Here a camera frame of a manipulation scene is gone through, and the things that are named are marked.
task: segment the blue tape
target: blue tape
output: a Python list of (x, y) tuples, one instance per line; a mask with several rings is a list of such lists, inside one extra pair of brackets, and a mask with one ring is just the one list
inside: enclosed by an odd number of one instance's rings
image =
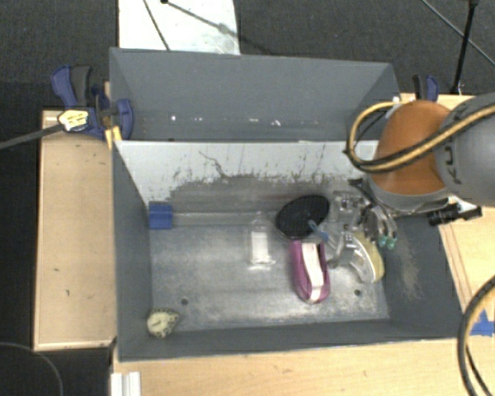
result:
[(491, 337), (493, 334), (495, 334), (495, 322), (488, 320), (488, 314), (484, 309), (478, 316), (478, 321), (473, 325), (470, 335)]

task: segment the gray cable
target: gray cable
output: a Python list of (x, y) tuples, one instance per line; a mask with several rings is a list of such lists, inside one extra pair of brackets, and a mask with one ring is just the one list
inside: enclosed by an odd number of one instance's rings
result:
[[(434, 6), (432, 6), (427, 0), (421, 0), (423, 4), (427, 6), (431, 12), (433, 12), (435, 15), (437, 15), (448, 27), (450, 27), (454, 32), (456, 32), (460, 37), (464, 38), (464, 32), (462, 32), (460, 29), (458, 29), (455, 25), (453, 25), (449, 19), (447, 19), (444, 15), (442, 15), (440, 12), (438, 12)], [(486, 54), (483, 52), (483, 50), (476, 45), (472, 40), (468, 40), (468, 42), (471, 44), (471, 46), (477, 50), (480, 55), (482, 55), (494, 68), (495, 68), (495, 62)]]
[(163, 45), (165, 45), (165, 50), (170, 51), (171, 48), (168, 46), (167, 42), (165, 41), (165, 37), (163, 36), (162, 32), (159, 30), (159, 26), (156, 23), (156, 20), (154, 19), (152, 12), (150, 11), (150, 7), (149, 4), (147, 3), (147, 0), (143, 0), (143, 3), (145, 5), (145, 8), (147, 9), (148, 15), (150, 16), (150, 20), (154, 24), (154, 28), (156, 28), (156, 32), (158, 33), (160, 40), (163, 42)]

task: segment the black disc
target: black disc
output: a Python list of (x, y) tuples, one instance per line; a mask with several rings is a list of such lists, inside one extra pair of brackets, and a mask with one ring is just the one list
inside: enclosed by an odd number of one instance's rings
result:
[(288, 238), (306, 238), (313, 231), (309, 220), (322, 223), (328, 215), (330, 202), (321, 195), (301, 196), (290, 201), (276, 216), (275, 226)]

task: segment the clear plastic bottle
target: clear plastic bottle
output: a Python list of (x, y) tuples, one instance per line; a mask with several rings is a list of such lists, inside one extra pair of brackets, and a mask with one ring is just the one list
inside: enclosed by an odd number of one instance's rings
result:
[(269, 224), (262, 211), (258, 211), (250, 223), (251, 259), (253, 266), (267, 266), (275, 261), (271, 258), (268, 247)]

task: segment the yellow tag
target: yellow tag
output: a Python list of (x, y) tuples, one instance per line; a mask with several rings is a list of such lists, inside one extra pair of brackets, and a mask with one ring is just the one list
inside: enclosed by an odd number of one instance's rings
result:
[(81, 132), (88, 127), (88, 112), (85, 110), (66, 110), (57, 119), (67, 132)]

